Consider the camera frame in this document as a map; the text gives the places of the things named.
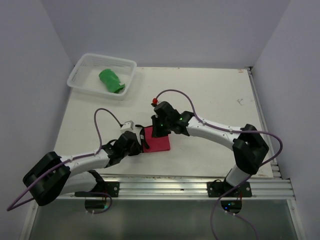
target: red fabric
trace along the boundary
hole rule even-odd
[[[170,150],[170,141],[169,136],[163,137],[152,137],[152,126],[144,128],[144,138],[146,143],[149,145],[149,149],[146,149],[143,146],[144,153],[153,153],[153,152],[161,152],[161,151],[169,151]]]

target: white plastic basket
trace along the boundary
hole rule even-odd
[[[86,53],[77,62],[66,83],[69,87],[85,93],[123,100],[134,78],[136,68],[135,61]],[[106,85],[100,81],[99,74],[105,69],[114,71],[120,82],[125,84],[125,88],[119,93],[109,92]]]

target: white table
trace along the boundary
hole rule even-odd
[[[96,149],[99,141],[93,115],[97,108],[109,109],[122,123],[133,120],[135,124],[151,125],[154,111],[150,103],[165,89],[179,89],[188,94],[203,118],[240,127],[249,123],[262,129],[246,70],[138,67],[123,101],[72,90],[54,150],[59,155],[74,155]],[[159,99],[168,101],[179,112],[191,111],[189,102],[178,93],[168,92]],[[104,144],[120,136],[119,126],[107,112],[99,112],[97,121]],[[99,172],[224,177],[235,164],[233,152],[217,143],[174,133],[169,138],[170,151],[126,157],[120,164]],[[255,177],[273,178],[270,164],[263,166]]]

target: gray wall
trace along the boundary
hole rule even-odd
[[[311,240],[320,235],[319,12],[319,0],[292,0],[253,68],[269,130],[284,142],[281,173],[292,180]]]
[[[1,239],[20,235],[28,206],[6,208],[25,189],[23,176],[54,147],[71,69],[39,0],[0,1]]]
[[[244,67],[290,0],[42,0],[75,64],[84,53],[140,66]]]

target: metal bracket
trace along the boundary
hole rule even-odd
[[[119,195],[120,183],[118,181],[106,181],[105,189],[107,194],[113,198],[117,198]]]
[[[225,183],[223,181],[209,181],[206,183],[206,190],[208,192],[209,198],[219,198],[222,194],[224,194],[228,189],[224,188]],[[234,191],[227,194],[226,198],[237,198],[242,194],[243,198],[251,198],[252,191],[250,183],[247,181],[242,184],[240,187],[235,189]]]

